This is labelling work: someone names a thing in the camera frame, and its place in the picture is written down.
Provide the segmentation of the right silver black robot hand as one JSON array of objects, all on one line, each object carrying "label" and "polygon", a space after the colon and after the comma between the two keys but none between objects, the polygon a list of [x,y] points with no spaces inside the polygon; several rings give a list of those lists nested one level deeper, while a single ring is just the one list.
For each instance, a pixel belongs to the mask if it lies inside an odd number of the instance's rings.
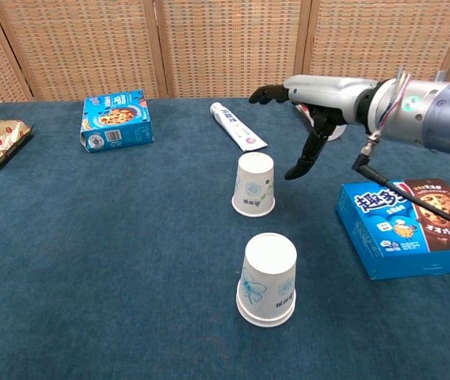
[{"label": "right silver black robot hand", "polygon": [[302,154],[284,175],[286,180],[295,180],[310,171],[337,126],[360,122],[357,119],[360,104],[374,93],[378,84],[366,78],[297,74],[279,85],[264,85],[253,92],[251,104],[291,101],[306,105],[313,119]]}]

